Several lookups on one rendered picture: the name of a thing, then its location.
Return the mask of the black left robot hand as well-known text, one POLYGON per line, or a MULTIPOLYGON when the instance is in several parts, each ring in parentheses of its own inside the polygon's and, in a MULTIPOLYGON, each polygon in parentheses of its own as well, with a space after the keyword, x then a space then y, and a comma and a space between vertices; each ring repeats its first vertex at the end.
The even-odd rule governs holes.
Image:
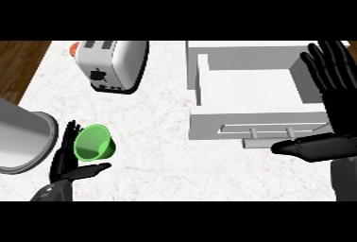
POLYGON ((83 131, 82 125, 76 121, 70 121, 64 131, 64 140, 58 149, 51 165, 49 181, 82 180, 95 177, 113 165, 110 163, 79 165, 79 158, 74 153, 76 138, 83 131))

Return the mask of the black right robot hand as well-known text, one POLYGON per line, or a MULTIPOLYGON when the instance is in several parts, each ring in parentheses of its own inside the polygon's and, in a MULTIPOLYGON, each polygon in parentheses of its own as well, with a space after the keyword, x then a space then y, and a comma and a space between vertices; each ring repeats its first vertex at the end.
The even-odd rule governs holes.
POLYGON ((306 162, 357 156, 357 63, 341 41, 309 44, 300 54, 319 88, 332 132, 276 143, 270 151, 306 162))

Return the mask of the green cup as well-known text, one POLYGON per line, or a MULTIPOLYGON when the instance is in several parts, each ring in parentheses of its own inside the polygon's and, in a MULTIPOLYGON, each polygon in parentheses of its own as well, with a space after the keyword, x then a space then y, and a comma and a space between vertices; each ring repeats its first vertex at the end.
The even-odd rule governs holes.
POLYGON ((104 125, 87 126, 74 142, 74 154, 80 161, 104 160, 116 154, 116 141, 104 125))

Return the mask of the white open drawer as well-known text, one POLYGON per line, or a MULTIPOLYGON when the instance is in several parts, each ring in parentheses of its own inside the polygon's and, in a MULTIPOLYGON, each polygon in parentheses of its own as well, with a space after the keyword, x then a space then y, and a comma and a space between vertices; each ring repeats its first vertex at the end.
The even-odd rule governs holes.
POLYGON ((197 64, 198 105, 194 114, 324 112, 324 105, 300 96, 291 72, 275 70, 214 70, 206 54, 197 64))

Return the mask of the grey metal pot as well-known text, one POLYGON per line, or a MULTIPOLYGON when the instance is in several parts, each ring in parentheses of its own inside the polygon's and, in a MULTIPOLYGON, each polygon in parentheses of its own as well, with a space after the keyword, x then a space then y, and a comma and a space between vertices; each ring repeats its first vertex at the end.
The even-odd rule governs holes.
POLYGON ((0 97, 0 173, 31 170, 51 154, 59 124, 46 112, 28 112, 0 97))

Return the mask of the white cabinet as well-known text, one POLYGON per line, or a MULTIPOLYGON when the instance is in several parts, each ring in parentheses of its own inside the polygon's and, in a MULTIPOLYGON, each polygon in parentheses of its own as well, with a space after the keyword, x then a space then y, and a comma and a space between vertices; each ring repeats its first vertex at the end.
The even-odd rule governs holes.
POLYGON ((290 69, 318 41, 186 41, 188 89, 195 89, 198 55, 216 70, 290 69))

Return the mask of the white toaster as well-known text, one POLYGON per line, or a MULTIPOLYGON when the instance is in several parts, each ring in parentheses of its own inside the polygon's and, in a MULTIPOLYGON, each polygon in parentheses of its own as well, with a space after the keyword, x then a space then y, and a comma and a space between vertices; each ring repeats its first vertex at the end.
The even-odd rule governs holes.
POLYGON ((96 92, 130 95, 141 86, 149 41, 80 41, 74 54, 96 92))

